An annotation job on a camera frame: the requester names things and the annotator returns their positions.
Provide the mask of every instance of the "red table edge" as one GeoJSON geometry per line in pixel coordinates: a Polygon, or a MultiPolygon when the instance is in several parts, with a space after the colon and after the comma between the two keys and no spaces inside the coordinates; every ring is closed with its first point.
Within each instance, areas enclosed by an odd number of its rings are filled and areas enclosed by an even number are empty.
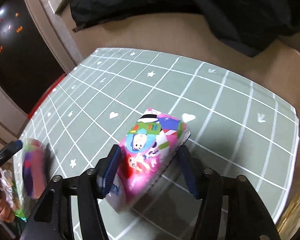
{"type": "Polygon", "coordinates": [[[45,93],[40,97],[39,101],[35,104],[31,112],[28,114],[28,119],[30,120],[34,115],[35,111],[39,108],[39,106],[43,103],[43,101],[47,98],[47,96],[52,92],[53,88],[55,88],[63,78],[65,78],[66,73],[62,74],[54,83],[45,91],[45,93]]]}

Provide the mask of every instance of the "white heart print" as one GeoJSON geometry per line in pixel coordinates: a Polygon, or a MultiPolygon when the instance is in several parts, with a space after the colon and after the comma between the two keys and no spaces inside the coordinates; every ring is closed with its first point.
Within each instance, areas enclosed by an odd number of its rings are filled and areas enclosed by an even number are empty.
{"type": "Polygon", "coordinates": [[[118,115],[119,115],[119,113],[111,112],[110,115],[109,115],[109,119],[117,117],[118,115]]]}
{"type": "Polygon", "coordinates": [[[187,113],[182,114],[182,121],[185,123],[190,122],[194,119],[195,119],[195,115],[193,114],[187,114],[187,113]]]}

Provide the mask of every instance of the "pink wrapper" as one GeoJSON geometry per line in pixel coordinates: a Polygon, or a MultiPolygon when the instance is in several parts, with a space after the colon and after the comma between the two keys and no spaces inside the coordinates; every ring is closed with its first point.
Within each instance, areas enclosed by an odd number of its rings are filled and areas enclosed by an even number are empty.
{"type": "Polygon", "coordinates": [[[148,108],[119,144],[123,157],[106,196],[114,210],[132,206],[157,181],[189,136],[184,122],[148,108]]]}

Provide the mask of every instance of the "white star print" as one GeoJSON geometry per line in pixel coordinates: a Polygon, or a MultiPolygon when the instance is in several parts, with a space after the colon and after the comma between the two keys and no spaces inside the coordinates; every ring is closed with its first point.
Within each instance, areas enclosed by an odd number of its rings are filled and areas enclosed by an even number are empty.
{"type": "Polygon", "coordinates": [[[76,159],[71,160],[70,166],[71,166],[72,169],[74,168],[74,166],[77,166],[77,164],[75,163],[75,160],[76,159]]]}
{"type": "Polygon", "coordinates": [[[148,73],[148,77],[153,77],[155,75],[155,73],[153,71],[148,73]]]}

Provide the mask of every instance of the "blue gripper pad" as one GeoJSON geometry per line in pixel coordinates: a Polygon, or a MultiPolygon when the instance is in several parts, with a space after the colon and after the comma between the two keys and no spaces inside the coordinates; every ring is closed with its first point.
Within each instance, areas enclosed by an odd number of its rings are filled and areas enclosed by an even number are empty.
{"type": "Polygon", "coordinates": [[[114,144],[108,156],[100,159],[95,167],[97,170],[97,185],[99,187],[99,192],[103,195],[103,197],[105,197],[111,190],[121,159],[121,148],[119,145],[114,144]]]}
{"type": "Polygon", "coordinates": [[[201,161],[191,156],[186,145],[179,147],[176,156],[189,192],[195,199],[202,199],[202,173],[204,167],[201,161]]]}

